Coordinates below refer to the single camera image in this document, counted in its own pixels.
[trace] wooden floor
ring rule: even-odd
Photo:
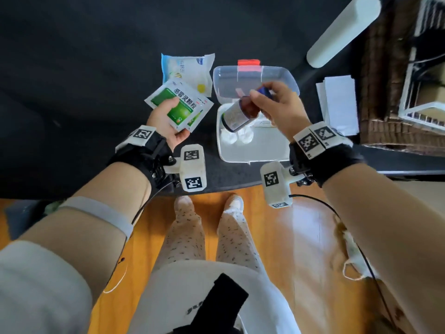
[[[244,198],[244,214],[271,281],[283,293],[303,334],[369,333],[376,307],[370,281],[342,276],[345,249],[332,212],[319,202],[294,198],[293,206],[274,210],[266,205],[261,186],[233,191]],[[321,189],[292,187],[326,200]],[[208,260],[217,248],[216,228],[230,192],[192,196],[206,233]],[[165,232],[175,218],[174,198],[159,197],[145,209],[126,245],[108,289],[125,278],[95,305],[89,334],[124,334],[159,253]],[[0,208],[8,202],[0,200]],[[0,218],[0,247],[8,242]],[[354,276],[353,269],[348,270]]]

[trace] yellow circle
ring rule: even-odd
[[[198,84],[198,85],[197,85],[197,90],[198,90],[200,93],[205,93],[205,92],[206,92],[206,86],[205,86],[204,84]]]

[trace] blue and white package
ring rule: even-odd
[[[215,61],[215,54],[201,57],[169,56],[161,54],[162,83],[170,78],[182,78],[192,88],[207,97],[212,96],[212,77],[210,70]]]

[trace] green label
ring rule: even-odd
[[[201,112],[203,112],[203,110],[201,110],[195,117],[193,117],[191,119],[191,121],[187,124],[188,126],[192,126],[192,124],[194,123],[194,121],[196,121],[196,119],[198,118],[198,116],[201,114]]]
[[[162,90],[158,95],[152,98],[152,103],[159,106],[164,100],[174,98],[176,95],[168,88]],[[176,125],[181,124],[183,120],[190,116],[193,109],[186,105],[181,99],[179,104],[169,111],[167,114],[170,119],[175,122]]]

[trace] white cylinder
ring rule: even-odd
[[[352,0],[309,49],[308,63],[314,68],[324,66],[364,31],[379,16],[380,10],[380,0]]]

